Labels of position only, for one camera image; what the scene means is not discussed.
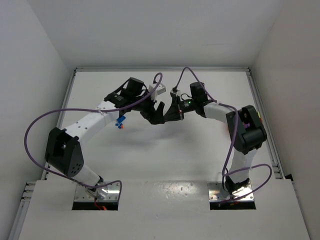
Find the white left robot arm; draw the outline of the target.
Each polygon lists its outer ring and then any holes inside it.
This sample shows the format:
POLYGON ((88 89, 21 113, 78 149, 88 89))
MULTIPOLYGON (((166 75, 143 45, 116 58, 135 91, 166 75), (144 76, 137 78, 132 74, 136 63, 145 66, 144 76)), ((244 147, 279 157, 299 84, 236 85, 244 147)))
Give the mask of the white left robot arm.
POLYGON ((103 178, 86 164, 82 147, 109 124, 122 128, 125 113, 139 112, 151 124, 163 124, 164 103, 155 107, 157 97, 166 92, 160 81, 150 86, 130 77, 116 90, 109 93, 97 107, 75 123, 49 132, 45 151, 46 162, 63 177, 71 179, 87 189, 102 185, 103 178))

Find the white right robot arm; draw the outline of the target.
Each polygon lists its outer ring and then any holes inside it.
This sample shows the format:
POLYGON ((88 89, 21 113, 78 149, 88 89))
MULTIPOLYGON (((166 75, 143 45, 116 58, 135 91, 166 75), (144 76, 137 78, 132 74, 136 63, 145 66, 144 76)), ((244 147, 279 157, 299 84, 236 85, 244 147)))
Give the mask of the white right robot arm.
POLYGON ((237 110, 211 98, 202 82, 193 82, 189 87, 191 96, 187 99, 182 99, 177 87, 171 90, 171 105, 164 119, 167 122, 180 121, 186 113, 196 112, 203 118, 226 124, 231 143, 225 163, 231 162, 231 166, 223 166, 222 183, 224 189, 233 194, 249 184, 253 158, 267 140, 267 132, 254 106, 237 110))

